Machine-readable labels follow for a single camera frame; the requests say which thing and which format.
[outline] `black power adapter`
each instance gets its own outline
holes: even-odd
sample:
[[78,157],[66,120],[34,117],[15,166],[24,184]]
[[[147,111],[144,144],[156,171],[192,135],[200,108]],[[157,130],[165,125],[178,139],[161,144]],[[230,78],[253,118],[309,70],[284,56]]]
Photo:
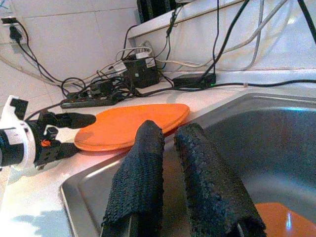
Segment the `black power adapter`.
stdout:
[[10,38],[15,40],[17,43],[20,43],[22,39],[21,32],[13,25],[10,26]]
[[174,78],[175,87],[207,88],[216,83],[216,74],[211,73],[203,77],[203,74],[187,74]]
[[159,73],[153,57],[123,62],[127,68],[123,75],[132,80],[136,88],[145,88],[159,83]]

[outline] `black box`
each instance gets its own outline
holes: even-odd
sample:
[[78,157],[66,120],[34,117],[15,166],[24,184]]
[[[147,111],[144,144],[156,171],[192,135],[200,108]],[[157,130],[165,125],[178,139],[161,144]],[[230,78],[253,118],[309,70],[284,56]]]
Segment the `black box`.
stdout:
[[125,77],[133,80],[136,88],[145,88],[159,83],[159,73],[154,58],[124,60],[127,71]]
[[216,83],[216,75],[208,74],[203,79],[203,74],[185,74],[177,78],[174,78],[173,84],[175,87],[186,87],[186,88],[205,88],[210,87]]

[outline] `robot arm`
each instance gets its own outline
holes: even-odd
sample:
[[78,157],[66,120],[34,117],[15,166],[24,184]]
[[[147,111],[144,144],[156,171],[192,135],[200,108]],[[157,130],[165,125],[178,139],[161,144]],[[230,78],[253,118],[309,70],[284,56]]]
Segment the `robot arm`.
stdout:
[[57,128],[76,129],[96,121],[93,115],[48,111],[42,111],[38,120],[23,121],[27,105],[27,101],[9,96],[3,108],[0,119],[1,167],[12,165],[22,170],[34,165],[40,170],[47,163],[71,157],[79,150],[73,143],[56,140]]

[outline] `orange object in sink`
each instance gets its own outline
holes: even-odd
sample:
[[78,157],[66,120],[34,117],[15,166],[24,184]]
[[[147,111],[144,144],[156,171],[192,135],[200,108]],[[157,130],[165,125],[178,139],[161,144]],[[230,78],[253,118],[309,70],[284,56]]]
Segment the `orange object in sink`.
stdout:
[[184,104],[153,104],[118,107],[99,113],[96,122],[80,129],[75,145],[84,151],[111,151],[134,144],[139,126],[146,120],[154,121],[165,134],[189,115]]
[[267,237],[316,237],[316,225],[280,203],[260,203],[256,208],[266,224]]

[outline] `electrical cord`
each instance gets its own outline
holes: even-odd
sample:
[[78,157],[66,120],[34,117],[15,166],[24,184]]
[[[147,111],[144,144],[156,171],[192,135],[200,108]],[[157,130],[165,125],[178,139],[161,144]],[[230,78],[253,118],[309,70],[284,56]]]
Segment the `electrical cord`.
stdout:
[[[265,0],[260,0],[258,27],[262,23],[264,3],[265,3]],[[257,55],[258,55],[258,51],[259,51],[259,45],[260,45],[260,40],[261,40],[261,30],[259,31],[259,34],[257,35],[255,50],[253,52],[253,56],[252,56],[251,62],[248,64],[248,66],[246,66],[244,68],[240,68],[240,69],[221,69],[221,71],[236,72],[236,71],[245,71],[245,70],[251,68],[254,65],[254,63],[255,63],[255,61],[257,59]]]
[[[265,27],[265,25],[271,20],[271,18],[278,12],[278,10],[287,2],[288,0],[281,0],[275,7],[274,9],[268,14],[268,16],[262,21],[262,23],[260,24],[260,26],[253,32],[253,34],[244,42],[235,45],[234,47],[225,49],[224,53],[228,53],[231,51],[234,51],[236,49],[239,49],[241,47],[246,46],[247,44],[251,43],[255,37],[261,32],[261,30]],[[195,64],[195,63],[183,63],[183,62],[178,62],[178,61],[174,61],[174,60],[168,60],[168,61],[164,61],[164,60],[158,60],[159,62],[162,63],[174,63],[174,64],[179,64],[181,66],[185,66],[185,67],[191,67],[191,68],[201,68],[206,66],[207,64],[212,62],[212,59],[208,60],[206,63],[202,63],[202,64]]]
[[235,23],[237,22],[238,18],[240,17],[240,15],[242,14],[243,10],[246,8],[246,6],[248,5],[248,3],[250,2],[250,0],[245,0],[243,2],[243,4],[241,5],[240,9],[238,10],[236,16],[234,17],[233,21],[231,22],[228,30],[227,30],[227,33],[226,33],[226,36],[225,36],[225,39],[224,39],[224,42],[222,44],[222,47],[215,59],[215,61],[213,61],[213,63],[211,64],[211,66],[208,67],[208,69],[205,71],[205,73],[202,75],[201,79],[199,80],[199,83],[203,80],[203,78],[209,73],[209,71],[214,67],[214,65],[218,62],[218,60],[221,58],[223,52],[224,52],[224,49],[226,47],[226,44],[228,42],[228,39],[232,33],[232,30],[234,28],[234,25]]
[[[45,77],[46,79],[49,80],[49,82],[48,82],[49,84],[57,85],[57,86],[60,87],[60,84],[59,84],[59,83],[61,83],[62,80],[58,80],[58,79],[56,79],[55,77],[53,77],[53,76],[38,62],[38,60],[37,60],[35,54],[33,53],[32,49],[31,49],[31,47],[30,47],[28,32],[26,31],[25,27],[23,26],[23,24],[22,24],[21,22],[17,21],[17,23],[21,26],[23,32],[25,33],[26,40],[27,40],[27,47],[28,47],[29,51],[30,51],[31,54],[32,54],[32,57],[33,57],[32,60],[33,60],[33,61],[37,64],[37,66],[38,66],[38,69],[39,69],[40,74],[41,74],[43,77]],[[31,72],[29,72],[29,71],[27,71],[27,70],[24,70],[24,69],[23,69],[22,67],[20,67],[20,66],[16,66],[16,65],[10,63],[8,60],[4,59],[3,57],[0,57],[0,59],[1,59],[2,61],[4,61],[6,64],[12,66],[13,68],[15,68],[15,69],[17,69],[17,70],[19,70],[19,71],[21,71],[21,72],[23,72],[23,73],[26,73],[26,74],[28,74],[28,75],[30,75],[30,76],[36,78],[36,79],[40,79],[40,80],[43,81],[43,79],[42,79],[41,77],[39,77],[39,76],[37,76],[36,74],[33,74],[33,73],[31,73]],[[103,67],[103,68],[102,68],[101,70],[99,70],[99,71],[103,71],[103,70],[105,70],[107,67],[110,67],[110,66],[112,66],[112,65],[114,65],[114,64],[115,64],[115,63],[108,64],[108,65],[106,65],[105,67]],[[48,76],[46,76],[44,73],[42,73],[41,68],[47,73]],[[94,77],[94,76],[96,76],[96,75],[97,75],[97,73],[92,74],[91,76],[88,76],[88,77],[86,77],[86,78],[83,78],[82,80],[89,80],[90,78],[92,78],[92,77]]]
[[[133,29],[133,28],[136,27],[136,26],[138,26],[138,25],[131,26],[131,27],[128,28],[128,30],[126,31],[123,49],[126,49],[128,33],[130,32],[131,29]],[[120,58],[121,60],[124,58],[124,54],[125,54],[125,51],[123,51],[122,57]]]
[[314,41],[315,41],[315,43],[316,43],[316,29],[315,29],[315,25],[314,25],[314,23],[313,23],[313,20],[312,20],[312,18],[311,18],[311,15],[310,15],[310,13],[308,12],[308,9],[307,9],[307,7],[306,7],[306,5],[305,5],[304,0],[297,0],[297,1],[298,1],[299,5],[300,5],[300,7],[301,7],[301,10],[302,10],[302,12],[303,12],[303,14],[304,14],[304,16],[305,16],[305,19],[306,19],[306,21],[307,21],[307,24],[308,24],[308,26],[309,26],[309,28],[310,28],[310,31],[311,31],[311,34],[312,34],[312,36],[313,36],[313,39],[314,39]]
[[[22,30],[24,31],[24,33],[25,33],[25,35],[26,35],[27,47],[28,47],[28,49],[29,49],[29,51],[31,52],[32,55],[30,55],[30,54],[24,49],[24,47],[21,45],[21,43],[20,43],[20,38],[19,38],[18,36],[15,35],[15,37],[13,36],[12,38],[16,40],[17,44],[18,44],[19,47],[22,49],[22,51],[23,51],[30,59],[32,59],[32,60],[36,63],[36,65],[37,65],[37,67],[38,67],[38,70],[39,70],[39,73],[40,73],[43,77],[45,77],[46,79],[48,79],[50,82],[55,82],[55,81],[61,82],[62,85],[56,84],[56,86],[58,86],[59,88],[61,88],[62,93],[63,93],[64,95],[65,95],[65,91],[68,92],[68,90],[64,89],[65,81],[69,81],[70,79],[76,79],[76,80],[79,80],[80,82],[83,82],[83,80],[81,80],[81,79],[79,79],[79,78],[68,78],[68,79],[66,79],[66,80],[64,80],[64,81],[61,81],[61,80],[58,80],[57,78],[53,77],[53,76],[48,72],[48,70],[47,70],[42,64],[40,64],[40,63],[38,62],[37,57],[35,56],[35,54],[33,53],[32,49],[31,49],[31,47],[30,47],[30,44],[29,44],[30,38],[29,38],[29,34],[27,33],[25,27],[21,24],[21,22],[17,21],[17,23],[21,26]],[[10,27],[11,33],[14,32],[14,30],[17,31],[16,27],[11,26],[11,27]],[[47,73],[48,76],[46,76],[46,75],[41,71],[41,68]],[[80,88],[83,88],[82,86],[80,86],[80,85],[78,85],[78,84],[76,84],[76,83],[72,83],[72,84],[75,85],[75,86],[78,86],[78,87],[80,87]]]
[[[166,60],[169,59],[169,56],[170,56],[170,53],[171,53],[170,35],[171,35],[171,33],[172,33],[173,28],[175,27],[175,22],[176,22],[176,20],[177,20],[177,18],[178,18],[178,15],[179,15],[181,9],[183,8],[183,6],[184,6],[184,5],[182,5],[182,6],[179,8],[179,11],[178,11],[178,12],[177,12],[177,8],[174,9],[174,11],[172,12],[172,15],[171,15],[171,18],[170,18],[170,24],[169,24],[169,27],[168,27],[168,29],[167,29],[167,31],[166,31],[166,43],[165,43],[165,45],[164,45],[162,51],[161,51],[157,56],[155,56],[155,57],[153,58],[153,60],[156,59],[158,56],[160,56],[160,55],[165,51],[165,49],[167,48],[167,45],[168,45],[168,53],[167,53]],[[159,68],[159,69],[160,69],[160,70],[163,70],[163,69],[165,68],[165,66],[166,66],[166,63],[165,63],[161,68]]]
[[34,113],[32,113],[31,115],[29,115],[24,121],[29,121],[31,118],[33,118],[35,115],[39,114],[40,112],[42,111],[46,111],[46,110],[49,110],[49,109],[52,109],[54,107],[57,107],[57,106],[60,106],[62,105],[66,100],[63,100],[57,104],[54,104],[54,105],[51,105],[51,106],[48,106],[46,108],[43,108],[43,109],[40,109],[40,110],[37,110],[35,111]]
[[128,50],[136,50],[136,49],[147,49],[149,54],[151,54],[152,51],[153,51],[151,48],[148,48],[148,47],[145,47],[145,46],[121,49],[121,50],[118,51],[117,55],[115,56],[116,62],[119,61],[119,60],[118,60],[118,55],[119,55],[121,52],[125,52],[125,51],[128,51]]
[[217,0],[217,7],[216,7],[216,37],[215,37],[215,41],[214,41],[214,45],[213,45],[213,51],[212,51],[212,54],[213,54],[213,61],[215,61],[215,48],[216,48],[216,43],[217,43],[217,40],[218,40],[218,37],[219,37],[219,0]]
[[195,91],[202,91],[207,89],[212,89],[216,87],[228,86],[228,85],[241,85],[241,86],[253,86],[253,87],[275,87],[287,84],[294,84],[294,83],[316,83],[316,80],[312,79],[300,79],[300,80],[289,80],[283,81],[278,83],[271,83],[271,84],[256,84],[256,83],[244,83],[244,82],[229,82],[229,83],[221,83],[221,84],[213,84],[206,88],[180,88],[180,87],[169,87],[169,88],[162,88],[155,91],[150,91],[147,93],[139,93],[137,97],[148,97],[160,92],[165,92],[169,90],[177,90],[177,91],[185,91],[185,92],[195,92]]
[[[20,41],[19,41],[19,40],[17,40],[17,43],[18,43],[19,47],[23,50],[23,52],[24,52],[29,58],[31,58],[34,62],[36,62],[37,66],[38,66],[38,69],[39,69],[39,72],[41,73],[42,76],[44,76],[45,78],[47,78],[47,79],[50,80],[51,82],[54,82],[54,80],[57,81],[57,82],[60,82],[61,85],[59,85],[59,84],[55,84],[55,85],[61,88],[61,91],[62,91],[63,95],[66,96],[66,97],[67,97],[68,94],[70,94],[69,91],[65,88],[65,86],[68,84],[69,81],[71,82],[71,84],[80,87],[81,90],[78,92],[78,94],[80,94],[80,93],[82,93],[84,90],[86,90],[87,86],[86,86],[86,84],[85,84],[85,82],[84,82],[83,79],[76,78],[76,77],[71,77],[71,78],[67,78],[67,79],[65,79],[65,80],[58,80],[58,79],[56,79],[55,77],[53,77],[53,76],[44,68],[44,66],[42,66],[42,65],[38,62],[38,60],[37,60],[35,54],[33,53],[33,51],[31,50],[31,48],[30,48],[30,46],[29,46],[29,36],[28,36],[28,33],[26,32],[26,29],[24,28],[24,26],[23,26],[20,22],[19,22],[19,24],[20,24],[20,26],[22,27],[23,31],[25,32],[25,35],[26,35],[26,38],[27,38],[27,46],[28,46],[28,48],[29,48],[29,50],[30,50],[30,52],[31,52],[32,55],[30,55],[30,54],[24,49],[24,47],[20,44]],[[149,50],[150,53],[151,53],[151,51],[152,51],[150,48],[147,48],[147,47],[140,47],[140,48],[145,48],[145,49]],[[114,65],[115,65],[115,63],[114,63],[114,64],[109,64],[109,65],[107,65],[106,67],[109,67],[109,66],[113,67]],[[48,76],[46,76],[46,75],[41,71],[41,68],[48,74]],[[97,74],[102,73],[105,77],[107,77],[108,75],[112,75],[112,74],[119,73],[119,72],[112,72],[112,73],[104,74],[104,73],[102,72],[102,70],[97,71]],[[78,80],[79,82],[82,83],[82,86],[79,85],[79,84],[77,84],[77,83],[72,82],[73,80]]]

